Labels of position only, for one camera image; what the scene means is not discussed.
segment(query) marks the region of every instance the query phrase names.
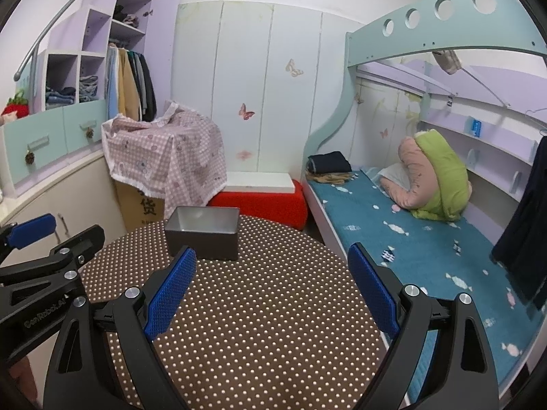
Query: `circular hole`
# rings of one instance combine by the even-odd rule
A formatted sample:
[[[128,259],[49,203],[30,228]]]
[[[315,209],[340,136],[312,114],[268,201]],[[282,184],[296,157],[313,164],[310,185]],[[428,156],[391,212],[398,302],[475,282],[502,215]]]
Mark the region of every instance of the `circular hole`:
[[[389,37],[391,35],[391,33],[393,32],[393,27],[394,27],[394,23],[393,23],[393,20],[388,18],[385,22],[384,22],[384,35],[386,37]]]
[[[405,24],[409,29],[414,29],[419,23],[418,9],[411,9],[406,13]]]
[[[454,14],[452,0],[437,0],[435,3],[435,15],[439,20],[446,21]]]
[[[493,13],[497,6],[496,0],[473,0],[473,4],[475,5],[475,9],[485,15]]]

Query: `pillow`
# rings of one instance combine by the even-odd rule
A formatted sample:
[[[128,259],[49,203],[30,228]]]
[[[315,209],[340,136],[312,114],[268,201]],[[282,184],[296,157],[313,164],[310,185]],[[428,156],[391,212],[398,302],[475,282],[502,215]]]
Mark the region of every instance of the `pillow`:
[[[401,162],[394,163],[378,172],[382,177],[398,184],[401,188],[410,191],[410,177],[406,166]]]
[[[405,137],[401,141],[399,158],[408,170],[410,189],[407,191],[386,177],[381,177],[380,183],[401,208],[421,208],[434,195],[438,195],[439,185],[433,165],[412,137]]]

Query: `white cabinet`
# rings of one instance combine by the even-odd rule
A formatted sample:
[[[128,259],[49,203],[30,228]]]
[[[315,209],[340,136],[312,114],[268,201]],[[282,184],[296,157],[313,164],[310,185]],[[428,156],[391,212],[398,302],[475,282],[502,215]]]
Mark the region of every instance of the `white cabinet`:
[[[52,213],[55,216],[56,233],[27,248],[14,250],[2,266],[46,257],[51,248],[94,224],[105,230],[105,245],[126,233],[113,183],[103,157],[51,186],[7,222],[23,223],[45,213]],[[56,338],[55,334],[28,355],[40,403]]]
[[[50,207],[47,199],[47,193],[40,195],[34,201],[29,203],[28,206],[16,214],[9,222],[23,223],[27,220],[34,219],[35,217],[42,216],[50,212]],[[2,263],[3,267],[13,265],[19,262],[26,262],[29,260],[39,259],[40,257],[46,257],[49,251],[54,246],[60,243],[55,234],[49,235],[46,238],[29,245],[22,250],[13,250],[12,253]]]
[[[105,230],[105,245],[126,232],[105,159],[57,183],[47,196],[62,241],[95,224]]]

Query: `teal bed sheet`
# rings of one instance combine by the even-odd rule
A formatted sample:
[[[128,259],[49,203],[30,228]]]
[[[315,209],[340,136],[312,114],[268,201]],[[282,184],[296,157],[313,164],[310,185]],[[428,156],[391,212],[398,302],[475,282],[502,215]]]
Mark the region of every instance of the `teal bed sheet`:
[[[416,219],[361,171],[343,186],[309,183],[346,252],[361,242],[374,261],[393,270],[403,284],[416,284],[439,298],[453,299],[462,292],[471,295],[501,383],[532,342],[544,316],[527,309],[513,294],[504,268],[490,261],[488,239],[466,219],[456,223]],[[395,257],[388,254],[392,262],[382,258],[387,250]],[[434,339],[430,332],[409,388],[413,402],[425,379]]]

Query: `pink pillow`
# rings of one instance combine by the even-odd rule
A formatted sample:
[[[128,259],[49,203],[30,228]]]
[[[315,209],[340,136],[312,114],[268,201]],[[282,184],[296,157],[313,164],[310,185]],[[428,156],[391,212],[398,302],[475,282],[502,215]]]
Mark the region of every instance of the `pink pillow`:
[[[405,137],[399,145],[399,158],[407,167],[410,191],[391,180],[381,177],[379,182],[397,205],[405,209],[418,209],[429,202],[439,189],[433,165],[412,137]]]

